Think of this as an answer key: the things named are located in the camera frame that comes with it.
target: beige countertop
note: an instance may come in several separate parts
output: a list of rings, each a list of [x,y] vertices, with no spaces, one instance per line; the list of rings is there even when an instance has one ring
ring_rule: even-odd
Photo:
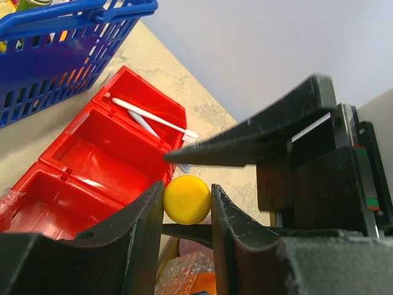
[[[168,49],[139,22],[89,91],[0,130],[0,195],[14,185],[86,105],[108,73],[117,71],[122,65],[128,66],[183,105],[188,127],[200,135],[198,140],[209,138],[236,124]],[[177,170],[174,177],[180,174]],[[259,212],[257,208],[255,167],[193,167],[190,174],[200,177],[208,186],[220,184],[240,208],[258,222],[269,224],[268,214]],[[169,218],[165,217],[164,222],[170,222]],[[163,237],[161,248],[166,240],[167,237]]]

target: white wall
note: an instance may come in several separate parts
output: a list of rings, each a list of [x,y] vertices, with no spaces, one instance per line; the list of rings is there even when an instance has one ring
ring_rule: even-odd
[[[143,22],[236,120],[311,73],[357,106],[393,86],[393,1],[158,1]]]

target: red toolbox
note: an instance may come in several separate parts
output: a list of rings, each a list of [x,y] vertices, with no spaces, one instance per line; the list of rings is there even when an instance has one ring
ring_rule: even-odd
[[[187,128],[181,105],[122,67],[0,200],[0,231],[72,239],[171,181],[175,166],[163,156],[181,148],[182,133],[146,119],[160,138],[151,135],[107,92]]]

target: white toothbrush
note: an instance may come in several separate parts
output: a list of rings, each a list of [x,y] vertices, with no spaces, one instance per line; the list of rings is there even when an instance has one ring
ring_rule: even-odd
[[[151,120],[154,120],[158,123],[161,123],[163,125],[166,125],[168,127],[171,127],[173,129],[176,129],[177,131],[180,131],[184,133],[182,140],[186,141],[188,143],[194,143],[195,140],[198,138],[198,134],[195,132],[188,130],[188,129],[183,129],[180,128],[176,125],[173,125],[172,123],[169,123],[168,121],[161,119],[160,117],[157,117],[156,115],[153,115],[143,109],[138,108],[137,106],[132,105],[131,103],[127,103],[126,101],[120,100],[118,98],[113,98],[112,101],[117,104],[118,106],[121,106],[129,111],[135,112],[136,114],[139,114],[143,117],[149,118]]]

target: bubble wrap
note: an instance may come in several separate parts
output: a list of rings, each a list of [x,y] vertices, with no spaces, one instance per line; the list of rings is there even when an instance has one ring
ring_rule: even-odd
[[[0,232],[10,228],[13,215],[17,211],[17,201],[19,201],[26,193],[6,191],[0,196]]]
[[[154,295],[189,295],[196,275],[213,271],[213,262],[201,252],[170,260],[155,285]]]

